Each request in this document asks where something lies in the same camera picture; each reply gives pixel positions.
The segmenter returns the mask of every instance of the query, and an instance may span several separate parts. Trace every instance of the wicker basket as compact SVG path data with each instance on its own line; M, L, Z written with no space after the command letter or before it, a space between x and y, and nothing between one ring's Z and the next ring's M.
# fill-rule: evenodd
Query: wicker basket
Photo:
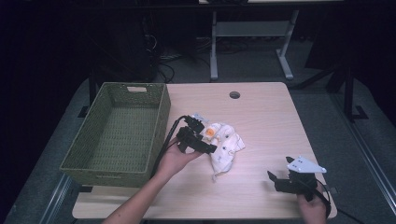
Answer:
M104 83L60 167L82 185L142 187L163 146L165 84Z

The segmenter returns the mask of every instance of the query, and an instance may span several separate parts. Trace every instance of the table top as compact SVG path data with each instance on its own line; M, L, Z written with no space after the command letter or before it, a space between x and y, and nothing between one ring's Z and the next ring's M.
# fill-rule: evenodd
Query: table top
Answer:
M190 162L158 194L147 219L269 219L300 217L296 196L277 192L267 171L287 178L286 157L317 162L285 84L278 82L168 84L170 127L198 113L210 123L235 128L246 148L236 152L229 173L213 182L210 156ZM240 93L238 99L230 92ZM184 121L179 127L186 126ZM325 183L322 174L317 179ZM137 189L93 187L81 192L73 216L105 218ZM336 216L332 203L330 217Z

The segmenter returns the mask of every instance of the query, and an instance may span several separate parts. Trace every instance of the human arm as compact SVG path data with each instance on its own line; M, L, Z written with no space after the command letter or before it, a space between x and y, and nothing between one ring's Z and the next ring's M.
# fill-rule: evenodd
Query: human arm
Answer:
M180 152L177 147L177 142L178 140L176 138L170 141L168 149L163 154L163 158L160 161L155 176L152 177L133 197L110 214L103 224L139 223L157 194L172 178L172 176L181 171L187 163L202 155L202 153L197 151L188 154Z
M326 205L317 195L308 202L303 194L297 194L297 203L305 224L326 224Z

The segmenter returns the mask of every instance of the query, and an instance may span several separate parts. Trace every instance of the human hand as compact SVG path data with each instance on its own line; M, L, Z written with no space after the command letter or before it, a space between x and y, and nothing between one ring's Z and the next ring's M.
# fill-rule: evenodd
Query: human hand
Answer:
M200 157L203 153L194 151L183 153L178 149L178 139L174 138L169 142L168 149L163 154L163 158L158 166L156 176L170 179L173 175L180 172L190 161Z
M317 190L321 193L322 186L318 185ZM326 205L314 194L314 199L308 202L303 194L297 194L297 203L305 224L325 224Z

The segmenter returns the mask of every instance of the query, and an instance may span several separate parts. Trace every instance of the white cloth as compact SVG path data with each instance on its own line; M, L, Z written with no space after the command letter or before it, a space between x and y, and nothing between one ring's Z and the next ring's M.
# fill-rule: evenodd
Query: white cloth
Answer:
M233 166L235 152L245 148L242 138L234 128L224 123L213 123L202 131L203 140L217 146L210 154L213 166L213 180L217 175L227 173Z

